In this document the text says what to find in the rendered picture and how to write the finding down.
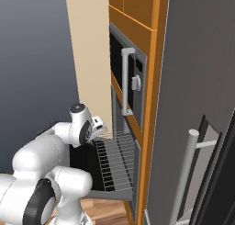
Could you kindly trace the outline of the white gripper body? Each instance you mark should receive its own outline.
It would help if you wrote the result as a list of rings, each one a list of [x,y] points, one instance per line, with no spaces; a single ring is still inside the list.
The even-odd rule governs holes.
[[[94,138],[100,136],[105,132],[107,132],[107,126],[105,124],[94,126],[89,133],[88,141],[92,141]]]

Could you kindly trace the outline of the grey oven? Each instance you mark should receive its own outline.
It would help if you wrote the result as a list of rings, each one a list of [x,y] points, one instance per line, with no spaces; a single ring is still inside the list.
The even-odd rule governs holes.
[[[112,118],[113,139],[116,141],[120,158],[116,164],[117,179],[115,189],[126,195],[129,202],[131,214],[137,219],[138,189],[139,189],[139,162],[140,146],[129,127],[127,118],[121,113],[121,105],[118,96],[111,88],[112,95]]]

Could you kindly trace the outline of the orange cabinet door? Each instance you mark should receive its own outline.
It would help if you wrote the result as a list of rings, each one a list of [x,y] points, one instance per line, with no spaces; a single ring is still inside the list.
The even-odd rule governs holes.
[[[109,4],[118,10],[123,10],[123,0],[109,0]]]
[[[152,28],[154,0],[124,0],[124,13],[142,25]]]

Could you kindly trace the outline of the black fridge door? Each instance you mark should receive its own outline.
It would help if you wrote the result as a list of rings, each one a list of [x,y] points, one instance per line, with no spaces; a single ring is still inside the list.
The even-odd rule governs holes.
[[[235,225],[235,109],[209,160],[189,225]]]

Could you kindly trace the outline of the black and grey microwave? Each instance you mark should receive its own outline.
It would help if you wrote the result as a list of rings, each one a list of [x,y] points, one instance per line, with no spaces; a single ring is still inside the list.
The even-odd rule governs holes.
[[[122,87],[121,50],[135,49],[135,52],[129,55],[128,104],[140,128],[142,128],[147,56],[113,24],[109,25],[109,42],[111,71],[119,87]]]

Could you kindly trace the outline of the orange cabinet column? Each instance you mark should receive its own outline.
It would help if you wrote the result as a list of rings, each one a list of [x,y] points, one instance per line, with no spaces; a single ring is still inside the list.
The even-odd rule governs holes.
[[[162,50],[167,7],[168,0],[154,0],[154,22],[152,23],[152,28],[148,28],[124,13],[124,0],[122,11],[109,5],[109,25],[113,24],[117,27],[147,56],[143,127],[140,128],[133,113],[129,116],[125,116],[129,127],[140,146],[139,189],[136,220],[132,217],[129,203],[126,202],[124,204],[131,225],[143,225],[143,214],[147,203],[147,192],[151,172],[152,144],[159,95],[159,83],[161,79]],[[119,104],[122,107],[122,87],[119,87],[112,71],[111,84],[117,94]]]

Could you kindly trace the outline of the grey microwave knob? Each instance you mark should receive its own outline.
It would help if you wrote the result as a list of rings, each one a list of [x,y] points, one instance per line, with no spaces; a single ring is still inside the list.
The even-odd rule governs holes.
[[[131,78],[131,89],[133,91],[138,91],[138,92],[141,89],[141,79],[138,74],[136,74],[135,76]]]

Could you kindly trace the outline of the grey fridge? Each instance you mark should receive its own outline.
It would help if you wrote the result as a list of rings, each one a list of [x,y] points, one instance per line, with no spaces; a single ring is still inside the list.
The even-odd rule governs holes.
[[[235,109],[235,0],[170,0],[147,209],[169,225],[188,131],[220,132]]]

